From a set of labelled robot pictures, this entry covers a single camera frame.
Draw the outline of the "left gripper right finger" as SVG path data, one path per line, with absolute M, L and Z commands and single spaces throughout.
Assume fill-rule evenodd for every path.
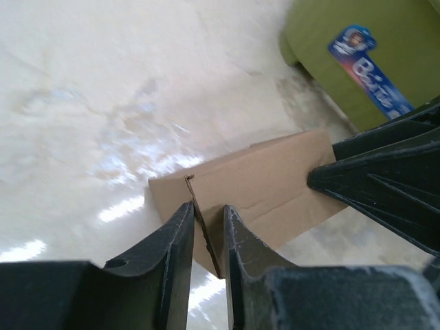
M 223 209 L 231 329 L 438 329 L 439 259 L 398 265 L 299 267 Z

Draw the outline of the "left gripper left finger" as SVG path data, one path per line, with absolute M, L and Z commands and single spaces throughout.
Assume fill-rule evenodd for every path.
M 187 202 L 104 267 L 2 263 L 1 328 L 185 329 L 194 226 L 194 206 Z

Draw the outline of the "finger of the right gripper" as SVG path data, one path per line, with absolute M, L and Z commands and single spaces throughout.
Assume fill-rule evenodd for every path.
M 439 101 L 430 101 L 400 119 L 335 143 L 333 152 L 339 161 L 416 137 L 438 127 Z
M 418 135 L 315 168 L 307 185 L 439 255 L 439 136 Z

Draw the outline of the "brown cardboard box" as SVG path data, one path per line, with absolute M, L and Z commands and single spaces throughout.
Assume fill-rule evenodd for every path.
M 335 160 L 327 131 L 314 129 L 150 179 L 148 187 L 162 221 L 183 203 L 194 203 L 193 258 L 224 278 L 223 207 L 234 206 L 257 237 L 279 248 L 345 209 L 307 185 L 314 168 Z

